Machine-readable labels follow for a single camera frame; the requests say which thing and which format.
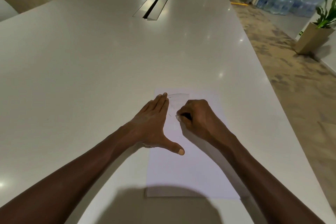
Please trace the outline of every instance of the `potted plant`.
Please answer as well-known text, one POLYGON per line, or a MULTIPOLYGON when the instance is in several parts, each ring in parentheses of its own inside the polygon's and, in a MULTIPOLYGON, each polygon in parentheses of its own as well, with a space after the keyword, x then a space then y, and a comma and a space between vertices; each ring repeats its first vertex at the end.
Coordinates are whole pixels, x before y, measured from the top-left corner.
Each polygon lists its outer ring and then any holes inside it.
POLYGON ((331 3, 330 10, 327 10, 328 0, 325 0, 324 8, 317 6, 316 11, 320 16, 316 22, 310 22, 301 37, 296 43, 294 50, 298 54, 309 54, 322 46, 328 37, 334 32, 336 26, 336 0, 331 3))

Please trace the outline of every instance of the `fingernail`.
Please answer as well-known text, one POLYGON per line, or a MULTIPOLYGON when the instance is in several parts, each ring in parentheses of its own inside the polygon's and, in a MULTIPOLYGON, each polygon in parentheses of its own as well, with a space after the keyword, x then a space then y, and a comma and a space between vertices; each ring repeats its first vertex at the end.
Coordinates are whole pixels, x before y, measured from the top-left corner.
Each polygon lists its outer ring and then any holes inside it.
POLYGON ((184 150, 182 150, 182 149, 180 149, 179 151, 178 151, 178 153, 179 153, 179 155, 184 155, 184 150))

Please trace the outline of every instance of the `forearm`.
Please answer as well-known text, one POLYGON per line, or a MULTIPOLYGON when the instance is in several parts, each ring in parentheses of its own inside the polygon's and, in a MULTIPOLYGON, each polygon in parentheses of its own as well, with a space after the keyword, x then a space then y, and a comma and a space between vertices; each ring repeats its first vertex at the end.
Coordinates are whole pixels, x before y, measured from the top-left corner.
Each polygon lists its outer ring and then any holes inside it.
POLYGON ((121 127, 94 148, 61 167, 0 208, 3 224, 64 223, 73 209, 131 141, 121 127))
POLYGON ((237 140, 225 131, 216 138, 216 147, 230 162, 270 223, 323 224, 305 204, 267 171, 237 140), (230 137, 223 145, 221 137, 230 137))

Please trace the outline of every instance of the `hand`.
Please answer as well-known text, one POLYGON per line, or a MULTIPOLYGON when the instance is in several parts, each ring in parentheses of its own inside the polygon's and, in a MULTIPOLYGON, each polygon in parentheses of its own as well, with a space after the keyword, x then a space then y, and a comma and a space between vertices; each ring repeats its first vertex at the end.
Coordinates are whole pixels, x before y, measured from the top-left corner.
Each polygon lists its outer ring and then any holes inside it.
POLYGON ((204 99, 188 100, 177 111, 177 118, 194 135, 211 144, 214 143, 214 140, 220 140, 223 137, 232 135, 204 99))
POLYGON ((163 134, 168 106, 167 93, 160 94, 154 100, 150 100, 145 104, 140 112, 128 122, 127 126, 136 131, 138 142, 150 147, 165 148, 183 155, 184 149, 178 143, 170 141, 163 134))

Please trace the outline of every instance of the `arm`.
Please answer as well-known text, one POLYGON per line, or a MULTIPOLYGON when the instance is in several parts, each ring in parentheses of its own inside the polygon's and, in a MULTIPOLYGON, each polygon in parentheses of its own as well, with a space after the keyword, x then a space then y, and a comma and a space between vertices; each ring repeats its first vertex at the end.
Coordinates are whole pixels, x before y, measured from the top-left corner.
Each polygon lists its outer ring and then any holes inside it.
POLYGON ((205 100, 188 100, 178 112, 188 130, 216 147, 250 190, 269 223, 324 224, 238 141, 205 100))
POLYGON ((2 206, 1 223, 64 223, 106 168, 138 142, 183 155, 183 148, 163 135, 168 105, 166 93, 149 101, 130 122, 94 148, 2 206))

